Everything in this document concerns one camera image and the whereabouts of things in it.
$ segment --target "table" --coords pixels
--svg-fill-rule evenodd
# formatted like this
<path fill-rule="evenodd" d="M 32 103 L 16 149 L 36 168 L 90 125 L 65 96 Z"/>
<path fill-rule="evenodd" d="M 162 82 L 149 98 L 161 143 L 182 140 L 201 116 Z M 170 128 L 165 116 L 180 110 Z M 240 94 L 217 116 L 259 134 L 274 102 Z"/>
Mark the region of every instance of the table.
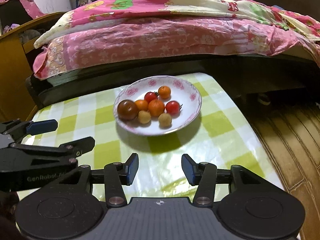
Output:
<path fill-rule="evenodd" d="M 193 83 L 202 96 L 199 116 L 187 127 L 159 137 L 131 134 L 116 125 L 112 114 L 117 95 L 126 87 L 105 90 L 40 110 L 33 121 L 56 119 L 54 132 L 28 136 L 24 143 L 59 146 L 92 136 L 94 149 L 78 158 L 79 165 L 102 169 L 112 162 L 125 162 L 131 153 L 139 155 L 139 170 L 133 184 L 124 186 L 132 196 L 177 197 L 192 200 L 196 186 L 188 184 L 181 168 L 181 155 L 189 154 L 197 163 L 214 163 L 220 169 L 242 165 L 282 188 L 281 182 L 257 136 L 232 99 L 211 76 L 193 73 L 179 76 Z M 31 191 L 20 192 L 23 198 Z M 104 186 L 95 185 L 93 194 L 104 199 Z M 227 185 L 217 185 L 215 200 L 228 194 Z"/>

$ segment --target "wooden floor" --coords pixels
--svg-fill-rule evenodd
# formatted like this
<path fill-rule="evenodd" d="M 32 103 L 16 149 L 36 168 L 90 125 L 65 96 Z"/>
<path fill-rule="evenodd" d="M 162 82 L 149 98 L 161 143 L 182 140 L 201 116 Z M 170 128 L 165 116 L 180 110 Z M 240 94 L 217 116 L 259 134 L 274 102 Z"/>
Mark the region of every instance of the wooden floor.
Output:
<path fill-rule="evenodd" d="M 239 106 L 255 130 L 287 192 L 298 198 L 306 219 L 303 240 L 320 239 L 320 109 L 312 101 L 276 96 L 269 106 L 245 100 Z"/>

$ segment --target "bed frame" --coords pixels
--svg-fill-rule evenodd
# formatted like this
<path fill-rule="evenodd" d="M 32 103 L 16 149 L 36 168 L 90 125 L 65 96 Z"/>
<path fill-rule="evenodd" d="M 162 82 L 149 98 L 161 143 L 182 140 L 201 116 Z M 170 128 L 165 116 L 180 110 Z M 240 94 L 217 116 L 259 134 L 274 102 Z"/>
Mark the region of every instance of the bed frame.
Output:
<path fill-rule="evenodd" d="M 130 84 L 152 75 L 177 75 L 203 72 L 211 75 L 232 97 L 274 90 L 307 88 L 320 102 L 320 70 L 315 62 L 299 57 L 278 55 L 178 57 L 132 60 L 99 65 L 92 71 L 58 86 L 33 75 L 26 80 L 29 94 L 39 109 L 82 95 Z"/>

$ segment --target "white plate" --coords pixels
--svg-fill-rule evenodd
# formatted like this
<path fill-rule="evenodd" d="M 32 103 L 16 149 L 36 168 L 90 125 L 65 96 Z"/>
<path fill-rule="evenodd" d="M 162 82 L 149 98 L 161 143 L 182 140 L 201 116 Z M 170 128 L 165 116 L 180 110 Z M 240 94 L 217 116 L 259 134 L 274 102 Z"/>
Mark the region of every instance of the white plate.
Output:
<path fill-rule="evenodd" d="M 150 91 L 157 92 L 161 86 L 168 86 L 171 89 L 170 98 L 161 99 L 159 97 L 164 104 L 175 100 L 179 102 L 180 105 L 183 105 L 180 113 L 172 117 L 172 125 L 170 127 L 161 128 L 158 118 L 155 117 L 146 125 L 140 124 L 137 118 L 132 121 L 119 119 L 117 107 L 122 100 L 128 99 L 136 101 L 138 99 L 144 99 L 146 93 Z M 113 115 L 118 125 L 131 133 L 143 136 L 158 136 L 172 133 L 186 127 L 198 116 L 201 104 L 202 98 L 199 90 L 189 81 L 174 76 L 154 76 L 141 79 L 127 86 L 116 98 L 113 105 Z"/>

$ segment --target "metal pin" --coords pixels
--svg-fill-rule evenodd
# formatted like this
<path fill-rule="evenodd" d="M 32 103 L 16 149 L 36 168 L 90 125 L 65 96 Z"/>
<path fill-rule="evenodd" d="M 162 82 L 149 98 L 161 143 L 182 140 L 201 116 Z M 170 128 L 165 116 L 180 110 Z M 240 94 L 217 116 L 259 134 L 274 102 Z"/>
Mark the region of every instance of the metal pin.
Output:
<path fill-rule="evenodd" d="M 70 163 L 76 163 L 77 160 L 76 160 L 75 158 L 70 158 L 70 159 L 69 159 L 69 162 L 70 162 Z"/>
<path fill-rule="evenodd" d="M 112 205 L 120 205 L 124 202 L 124 199 L 122 197 L 111 197 L 108 202 Z"/>
<path fill-rule="evenodd" d="M 198 197 L 196 202 L 200 205 L 207 205 L 211 202 L 211 200 L 208 197 Z"/>

